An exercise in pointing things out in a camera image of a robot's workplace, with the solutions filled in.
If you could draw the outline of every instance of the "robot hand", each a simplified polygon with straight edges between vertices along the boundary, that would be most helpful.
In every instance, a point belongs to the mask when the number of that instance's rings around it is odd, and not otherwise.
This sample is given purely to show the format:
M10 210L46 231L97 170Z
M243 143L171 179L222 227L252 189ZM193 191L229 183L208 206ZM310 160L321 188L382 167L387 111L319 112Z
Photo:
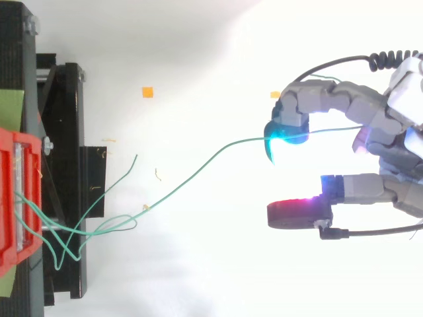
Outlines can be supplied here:
M337 109L364 126L353 148L363 146L379 156L381 168L379 174L322 176L323 193L319 197L271 203L271 227L317 227L321 238L347 238L352 232L329 228L330 206L337 203L391 201L395 208L423 218L423 185L419 184L423 179L423 54L414 55L397 65L385 94L350 82L337 85L320 80L295 81L281 93L272 120L264 129L265 137L308 133L309 114ZM290 139L291 143L306 140ZM265 141L265 149L272 160L270 141Z

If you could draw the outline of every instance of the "cable connector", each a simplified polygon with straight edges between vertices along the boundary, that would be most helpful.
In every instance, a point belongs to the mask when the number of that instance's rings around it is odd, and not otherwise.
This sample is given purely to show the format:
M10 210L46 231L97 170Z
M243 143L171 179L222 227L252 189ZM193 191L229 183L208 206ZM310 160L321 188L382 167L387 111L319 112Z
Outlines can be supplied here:
M322 240L340 240L348 239L350 231L348 229L325 228L319 227L320 239Z

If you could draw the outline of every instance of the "white robot part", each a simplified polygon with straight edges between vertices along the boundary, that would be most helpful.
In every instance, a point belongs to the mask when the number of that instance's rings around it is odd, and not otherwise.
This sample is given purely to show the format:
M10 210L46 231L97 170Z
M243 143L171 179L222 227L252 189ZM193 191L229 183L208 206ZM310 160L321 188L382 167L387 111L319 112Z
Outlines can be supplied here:
M392 74L388 106L414 125L423 124L423 61L410 57Z
M408 128L404 145L407 150L413 152L415 155L418 155L421 159L423 159L423 135L422 133L416 131L413 128Z

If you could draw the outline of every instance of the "black coiled cable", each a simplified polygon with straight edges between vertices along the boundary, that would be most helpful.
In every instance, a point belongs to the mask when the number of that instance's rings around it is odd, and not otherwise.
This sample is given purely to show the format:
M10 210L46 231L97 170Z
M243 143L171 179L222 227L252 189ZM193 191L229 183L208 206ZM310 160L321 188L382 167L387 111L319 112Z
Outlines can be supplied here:
M330 61L328 63L316 66L308 71L306 71L304 74L296 78L294 81L302 81L307 76L317 72L321 71L322 69L335 66L341 63L347 63L350 61L367 61L369 63L369 67L371 71L377 71L378 69L390 69L390 68L398 68L399 65L404 61L404 59L409 58L411 55L416 56L418 54L418 51L405 51L404 57L403 57L403 51L397 51L397 54L395 55L394 51L389 51L388 54L386 52L381 52L379 54L373 53L370 56L366 55L359 55L359 56L350 56L345 57L341 59L336 59L334 61Z
M379 54L373 53L369 56L369 67L371 71L383 70L383 69L397 69L404 59L409 58L411 55L414 57L418 54L418 51L405 51L403 58L403 51L397 51L395 55L394 51L380 52Z

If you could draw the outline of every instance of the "orange sticker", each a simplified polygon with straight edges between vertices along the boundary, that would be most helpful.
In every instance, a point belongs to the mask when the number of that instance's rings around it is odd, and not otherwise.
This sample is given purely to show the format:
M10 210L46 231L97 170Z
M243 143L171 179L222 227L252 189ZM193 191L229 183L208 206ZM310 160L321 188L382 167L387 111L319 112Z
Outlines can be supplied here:
M279 99L279 97L280 97L280 92L279 91L271 91L270 92L270 98Z
M153 87L143 87L143 97L153 98Z

